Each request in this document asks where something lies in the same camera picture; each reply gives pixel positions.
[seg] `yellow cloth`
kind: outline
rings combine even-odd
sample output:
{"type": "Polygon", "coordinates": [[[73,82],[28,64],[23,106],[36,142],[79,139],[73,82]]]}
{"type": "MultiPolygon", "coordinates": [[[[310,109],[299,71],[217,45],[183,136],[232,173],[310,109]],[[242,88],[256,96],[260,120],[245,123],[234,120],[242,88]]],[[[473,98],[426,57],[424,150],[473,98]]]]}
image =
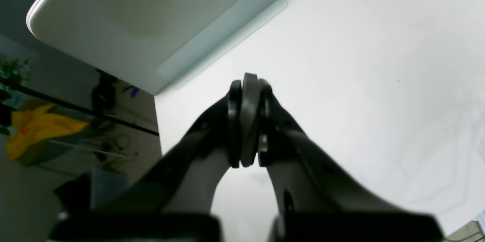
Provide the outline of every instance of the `yellow cloth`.
{"type": "Polygon", "coordinates": [[[89,123],[48,111],[53,105],[38,107],[33,111],[12,112],[12,126],[16,133],[7,142],[9,159],[17,159],[26,149],[42,140],[78,133],[89,123]]]}

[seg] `yellow bag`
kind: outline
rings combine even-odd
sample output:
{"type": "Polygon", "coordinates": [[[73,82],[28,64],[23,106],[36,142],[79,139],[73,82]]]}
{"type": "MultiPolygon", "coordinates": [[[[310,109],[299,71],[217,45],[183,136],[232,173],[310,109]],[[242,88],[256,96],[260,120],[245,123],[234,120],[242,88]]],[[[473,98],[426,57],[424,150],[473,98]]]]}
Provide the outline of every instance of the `yellow bag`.
{"type": "Polygon", "coordinates": [[[50,114],[48,111],[52,106],[45,105],[33,111],[12,112],[12,126],[16,133],[11,134],[7,142],[9,159],[17,159],[32,144],[78,133],[89,124],[59,114],[50,114]]]}

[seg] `white tabletop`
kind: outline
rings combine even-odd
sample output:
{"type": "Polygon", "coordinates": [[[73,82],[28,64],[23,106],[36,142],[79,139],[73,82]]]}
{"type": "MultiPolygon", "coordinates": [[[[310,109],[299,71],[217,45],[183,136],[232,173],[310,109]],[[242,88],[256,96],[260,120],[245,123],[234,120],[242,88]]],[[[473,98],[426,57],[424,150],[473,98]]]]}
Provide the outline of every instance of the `white tabletop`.
{"type": "MultiPolygon", "coordinates": [[[[288,0],[192,78],[156,96],[163,152],[256,73],[307,135],[393,204],[450,234],[485,209],[485,0],[288,0]]],[[[213,213],[263,241],[277,206],[264,168],[230,169],[213,213]]]]}

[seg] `green plant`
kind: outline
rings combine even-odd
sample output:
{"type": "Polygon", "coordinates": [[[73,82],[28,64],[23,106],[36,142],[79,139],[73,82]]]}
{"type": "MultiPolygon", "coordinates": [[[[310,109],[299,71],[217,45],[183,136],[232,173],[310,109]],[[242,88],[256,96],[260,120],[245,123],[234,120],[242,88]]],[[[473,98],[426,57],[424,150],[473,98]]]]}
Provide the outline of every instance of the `green plant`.
{"type": "MultiPolygon", "coordinates": [[[[22,84],[28,79],[30,59],[7,59],[0,55],[0,78],[6,79],[14,84],[22,84]]],[[[15,90],[0,83],[0,102],[12,98],[15,90]]]]}

